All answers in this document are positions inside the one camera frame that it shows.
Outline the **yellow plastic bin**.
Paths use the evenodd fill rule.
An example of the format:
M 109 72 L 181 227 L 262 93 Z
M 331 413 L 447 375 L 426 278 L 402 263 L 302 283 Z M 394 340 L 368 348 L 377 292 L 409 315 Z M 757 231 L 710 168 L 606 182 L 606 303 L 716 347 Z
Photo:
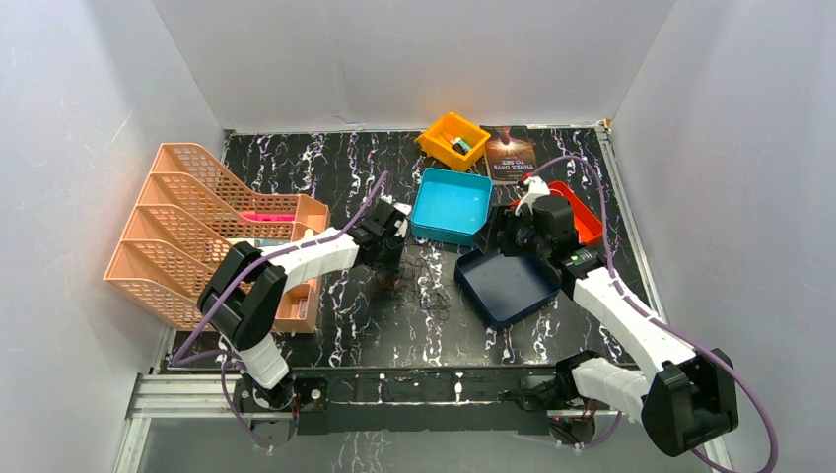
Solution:
M 454 171 L 468 171 L 486 155 L 490 133 L 449 112 L 421 133 L 415 143 L 428 157 Z

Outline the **dark paperback book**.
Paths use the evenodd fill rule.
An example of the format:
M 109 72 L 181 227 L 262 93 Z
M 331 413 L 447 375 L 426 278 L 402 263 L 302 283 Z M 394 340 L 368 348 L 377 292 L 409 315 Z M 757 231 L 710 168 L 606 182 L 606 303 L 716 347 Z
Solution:
M 494 184 L 515 184 L 538 168 L 533 141 L 524 126 L 484 127 L 488 176 Z

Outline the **navy square tray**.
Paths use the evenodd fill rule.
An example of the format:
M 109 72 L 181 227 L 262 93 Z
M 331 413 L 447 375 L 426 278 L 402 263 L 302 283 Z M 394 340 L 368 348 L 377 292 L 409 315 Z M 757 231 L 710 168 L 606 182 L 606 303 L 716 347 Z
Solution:
M 477 248 L 456 261 L 453 277 L 477 315 L 493 329 L 535 314 L 560 292 L 538 260 L 485 254 Z

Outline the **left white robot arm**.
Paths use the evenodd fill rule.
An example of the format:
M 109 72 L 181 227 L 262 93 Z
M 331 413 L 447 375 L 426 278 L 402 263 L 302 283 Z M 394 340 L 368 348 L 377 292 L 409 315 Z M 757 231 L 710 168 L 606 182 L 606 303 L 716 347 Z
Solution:
M 411 210 L 386 196 L 341 229 L 331 227 L 269 252 L 247 242 L 228 251 L 196 305 L 240 356 L 267 408 L 282 410 L 295 394 L 292 369 L 271 336 L 282 298 L 311 279 L 358 266 L 395 271 Z

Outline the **cyan square tray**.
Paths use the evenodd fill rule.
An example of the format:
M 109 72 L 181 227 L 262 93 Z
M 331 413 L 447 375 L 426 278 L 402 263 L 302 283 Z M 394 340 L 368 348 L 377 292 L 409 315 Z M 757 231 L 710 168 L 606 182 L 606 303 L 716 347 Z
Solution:
M 472 247 L 485 224 L 493 184 L 490 178 L 446 169 L 425 169 L 410 214 L 416 238 Z

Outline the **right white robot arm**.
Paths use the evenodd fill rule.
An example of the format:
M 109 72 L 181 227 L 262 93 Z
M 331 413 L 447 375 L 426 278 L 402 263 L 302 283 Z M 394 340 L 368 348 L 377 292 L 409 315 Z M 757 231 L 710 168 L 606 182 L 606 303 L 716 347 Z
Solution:
M 598 400 L 639 421 L 652 443 L 678 456 L 735 430 L 735 382 L 722 369 L 726 354 L 700 354 L 659 327 L 648 308 L 610 272 L 605 256 L 584 244 L 568 199 L 545 195 L 531 202 L 495 205 L 475 234 L 484 252 L 527 256 L 571 301 L 593 315 L 631 354 L 637 369 L 622 369 L 584 351 L 560 361 L 552 382 L 569 408 Z

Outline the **peach mesh file rack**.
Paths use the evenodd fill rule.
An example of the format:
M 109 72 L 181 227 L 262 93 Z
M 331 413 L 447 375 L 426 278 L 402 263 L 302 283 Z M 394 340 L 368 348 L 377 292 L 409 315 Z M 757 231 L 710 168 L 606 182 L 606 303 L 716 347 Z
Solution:
M 206 149 L 165 143 L 143 184 L 104 280 L 176 330 L 197 326 L 196 302 L 232 246 L 218 229 L 249 190 Z

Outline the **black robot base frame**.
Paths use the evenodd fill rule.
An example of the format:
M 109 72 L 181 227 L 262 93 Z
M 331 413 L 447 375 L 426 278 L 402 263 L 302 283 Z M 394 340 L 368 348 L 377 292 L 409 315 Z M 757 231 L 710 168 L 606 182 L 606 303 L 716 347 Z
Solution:
M 568 398 L 549 366 L 299 368 L 271 404 L 248 375 L 230 394 L 256 433 L 284 421 L 290 436 L 357 432 L 510 432 L 568 446 L 605 436 L 615 412 Z

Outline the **orange square tray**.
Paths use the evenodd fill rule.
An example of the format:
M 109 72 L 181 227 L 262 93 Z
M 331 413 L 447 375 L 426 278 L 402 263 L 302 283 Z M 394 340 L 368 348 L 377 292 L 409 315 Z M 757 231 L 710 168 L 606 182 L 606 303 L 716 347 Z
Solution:
M 568 184 L 554 180 L 547 184 L 551 195 L 565 198 L 574 215 L 574 226 L 579 234 L 579 242 L 585 246 L 595 246 L 603 236 L 603 224 L 596 214 L 572 191 Z

